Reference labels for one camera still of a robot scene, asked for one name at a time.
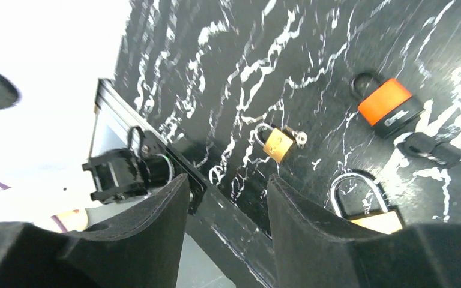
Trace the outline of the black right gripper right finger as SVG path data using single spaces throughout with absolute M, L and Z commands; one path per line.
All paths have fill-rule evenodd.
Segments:
M 461 287 L 461 224 L 386 235 L 338 217 L 278 175 L 267 190 L 280 287 Z

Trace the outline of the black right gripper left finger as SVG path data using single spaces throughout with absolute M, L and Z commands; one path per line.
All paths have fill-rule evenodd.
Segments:
M 188 176 L 83 232 L 0 223 L 0 287 L 175 287 Z

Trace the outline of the large brass padlock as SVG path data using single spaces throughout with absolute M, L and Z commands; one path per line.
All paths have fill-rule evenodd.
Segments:
M 338 192 L 342 183 L 365 189 L 362 212 L 350 213 L 342 209 Z M 401 215 L 388 205 L 379 181 L 369 173 L 359 170 L 342 173 L 332 181 L 328 196 L 333 212 L 351 223 L 383 234 L 392 234 L 403 229 Z

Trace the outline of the small brass padlock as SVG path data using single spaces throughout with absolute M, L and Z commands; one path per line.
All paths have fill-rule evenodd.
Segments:
M 303 149 L 308 141 L 304 131 L 297 131 L 291 127 L 273 127 L 267 123 L 255 126 L 255 139 L 261 145 L 264 153 L 277 164 L 281 164 L 294 146 Z

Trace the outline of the orange black padlock with keys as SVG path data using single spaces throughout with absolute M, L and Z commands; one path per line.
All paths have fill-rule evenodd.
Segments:
M 387 139 L 421 118 L 421 101 L 395 78 L 386 78 L 376 70 L 364 70 L 349 81 L 349 91 L 358 102 L 358 111 L 372 130 Z M 461 160 L 461 149 L 439 142 L 422 132 L 414 132 L 396 145 L 405 156 L 427 159 L 442 168 L 451 168 Z

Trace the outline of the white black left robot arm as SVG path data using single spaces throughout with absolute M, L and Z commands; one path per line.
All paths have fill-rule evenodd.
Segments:
M 18 89 L 0 74 L 0 110 L 10 108 L 19 100 Z M 164 154 L 145 154 L 133 149 L 134 136 L 138 146 L 145 147 L 145 132 L 132 126 L 127 132 L 127 146 L 111 149 L 82 164 L 82 170 L 91 172 L 96 191 L 93 201 L 102 204 L 119 203 L 134 197 L 146 196 L 154 188 L 164 187 L 173 180 L 175 169 Z

